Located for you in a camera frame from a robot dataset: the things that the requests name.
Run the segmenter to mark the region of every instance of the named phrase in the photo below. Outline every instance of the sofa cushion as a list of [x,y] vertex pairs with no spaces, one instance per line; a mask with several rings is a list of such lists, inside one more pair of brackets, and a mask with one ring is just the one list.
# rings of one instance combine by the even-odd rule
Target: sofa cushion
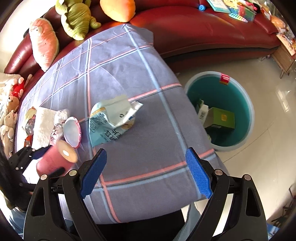
[[207,9],[205,12],[217,16],[239,30],[244,37],[241,44],[247,47],[274,48],[280,45],[275,34],[268,34],[255,22],[244,23],[230,17],[227,13],[215,12],[213,9]]
[[135,0],[136,12],[164,7],[164,6],[187,6],[198,8],[200,0]]
[[163,58],[203,49],[278,46],[257,24],[207,10],[211,12],[192,7],[159,7],[136,14],[130,23],[154,33],[155,49]]
[[262,27],[268,34],[278,33],[277,28],[263,14],[256,14],[254,23]]

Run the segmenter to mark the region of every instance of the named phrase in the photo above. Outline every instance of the toy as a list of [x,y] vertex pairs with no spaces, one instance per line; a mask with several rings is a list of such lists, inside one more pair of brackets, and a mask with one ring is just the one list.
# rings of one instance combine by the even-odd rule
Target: toy
[[256,11],[258,10],[257,7],[254,6],[253,3],[249,2],[249,1],[245,1],[245,0],[238,0],[239,5],[245,6],[248,9],[250,9],[251,11],[254,11],[256,13]]
[[227,7],[237,9],[237,0],[224,0],[224,3]]
[[236,20],[245,22],[245,23],[248,22],[248,20],[246,20],[245,18],[243,18],[242,16],[240,16],[240,15],[238,15],[236,13],[230,13],[229,16],[232,17],[232,18],[234,18],[234,19],[236,19]]
[[17,113],[9,112],[4,118],[4,125],[0,127],[0,137],[3,143],[4,153],[7,158],[12,156],[13,136],[16,122]]
[[10,95],[7,102],[2,106],[0,126],[4,123],[5,116],[11,111],[16,112],[19,107],[20,101],[17,97]]
[[205,11],[205,5],[199,5],[198,10]]
[[100,0],[103,12],[117,22],[127,23],[136,14],[135,0]]
[[25,83],[25,81],[24,81],[25,79],[23,77],[19,78],[17,82],[15,80],[12,85],[11,94],[13,96],[17,97],[18,99],[20,99],[24,93],[25,87],[27,86],[29,81],[32,79],[32,77],[33,77],[33,75],[29,74],[26,83]]
[[12,80],[18,80],[19,78],[21,78],[19,74],[0,73],[0,102],[5,102],[7,100],[7,96],[10,95],[10,92],[7,91],[7,83],[11,83]]
[[89,9],[91,1],[81,0],[57,0],[55,9],[61,15],[62,26],[70,37],[75,40],[85,39],[89,26],[93,29],[101,27],[101,24],[91,15]]
[[29,27],[33,56],[41,69],[46,72],[59,52],[59,40],[51,23],[37,18]]
[[11,94],[18,99],[20,99],[24,93],[24,89],[32,79],[33,75],[29,74],[27,81],[24,82],[24,78],[20,77],[19,79],[11,79],[5,83],[3,87],[3,95],[9,97]]
[[7,100],[7,113],[16,112],[19,107],[20,101],[17,97],[10,95]]

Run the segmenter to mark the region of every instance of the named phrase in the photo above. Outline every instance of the metal screw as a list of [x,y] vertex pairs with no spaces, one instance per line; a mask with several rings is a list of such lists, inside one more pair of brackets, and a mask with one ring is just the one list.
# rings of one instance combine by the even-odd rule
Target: metal screw
[[216,169],[215,174],[218,176],[221,176],[223,174],[223,172],[220,169]]
[[70,176],[75,176],[76,174],[77,174],[77,171],[76,170],[69,171],[69,175]]
[[43,174],[43,175],[40,177],[41,180],[45,180],[46,178],[47,178],[47,175],[46,175],[46,174]]
[[252,179],[252,178],[251,178],[251,176],[250,176],[250,175],[248,175],[248,174],[247,174],[247,175],[245,175],[245,176],[244,176],[244,178],[245,178],[247,181],[250,181],[250,180]]

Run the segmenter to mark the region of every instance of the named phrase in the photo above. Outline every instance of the pillow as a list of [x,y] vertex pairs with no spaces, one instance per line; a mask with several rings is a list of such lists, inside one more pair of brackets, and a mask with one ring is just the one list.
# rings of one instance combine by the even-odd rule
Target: pillow
[[100,0],[103,12],[117,22],[127,23],[136,14],[134,0]]
[[46,72],[59,52],[59,41],[54,29],[47,19],[37,18],[31,22],[29,34],[34,59]]

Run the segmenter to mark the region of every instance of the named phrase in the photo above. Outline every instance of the orange plush toy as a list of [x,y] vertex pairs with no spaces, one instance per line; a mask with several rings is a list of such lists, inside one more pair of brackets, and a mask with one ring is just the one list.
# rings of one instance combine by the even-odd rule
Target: orange plush toy
[[134,0],[100,0],[103,12],[117,22],[127,23],[136,14]]

